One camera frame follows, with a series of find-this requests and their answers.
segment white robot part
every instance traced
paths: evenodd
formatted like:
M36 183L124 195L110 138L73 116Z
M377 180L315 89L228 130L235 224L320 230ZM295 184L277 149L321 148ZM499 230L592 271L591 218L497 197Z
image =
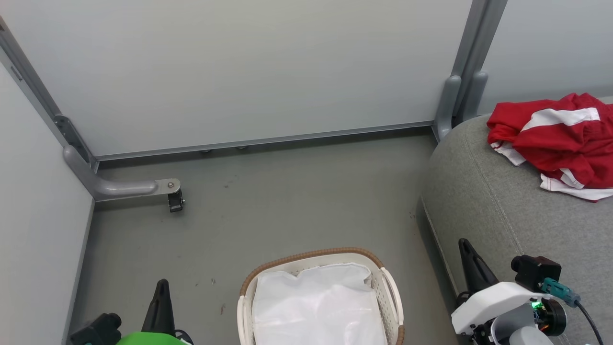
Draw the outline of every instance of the white robot part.
M545 293L530 291L515 282L499 282L470 296L451 314L451 324L456 334L471 335L474 327L522 306L531 298L540 300L550 297Z

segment black caster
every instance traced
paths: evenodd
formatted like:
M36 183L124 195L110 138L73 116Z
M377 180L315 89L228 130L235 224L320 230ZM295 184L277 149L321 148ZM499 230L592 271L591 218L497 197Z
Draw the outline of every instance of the black caster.
M168 194L168 207L170 207L170 213L178 212L183 209L183 192L179 189L176 193Z

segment gray floor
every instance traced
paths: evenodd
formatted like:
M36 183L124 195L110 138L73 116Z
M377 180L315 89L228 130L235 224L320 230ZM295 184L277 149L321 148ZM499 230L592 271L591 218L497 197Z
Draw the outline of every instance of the gray floor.
M101 170L116 180L179 178L187 202L174 214L160 198L98 204L71 329L115 312L124 335L140 330L155 283L166 278L177 328L197 345L238 344L236 302L251 270L287 255L356 246L394 276L405 344L457 344L449 287L417 226L419 182L434 145L429 130L411 130Z

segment white cloth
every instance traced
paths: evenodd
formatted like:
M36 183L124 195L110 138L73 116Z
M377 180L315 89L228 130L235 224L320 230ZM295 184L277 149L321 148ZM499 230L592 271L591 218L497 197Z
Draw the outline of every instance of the white cloth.
M257 345L386 345L371 272L345 263L261 274L253 299Z

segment teal connector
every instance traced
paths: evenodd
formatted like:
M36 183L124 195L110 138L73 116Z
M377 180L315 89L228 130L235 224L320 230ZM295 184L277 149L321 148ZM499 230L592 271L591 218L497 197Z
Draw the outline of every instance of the teal connector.
M576 302L581 301L581 296L574 293L566 285L561 284L559 281L551 278L545 278L543 285L541 286L541 290L549 295L563 300L568 306L573 308L577 307Z

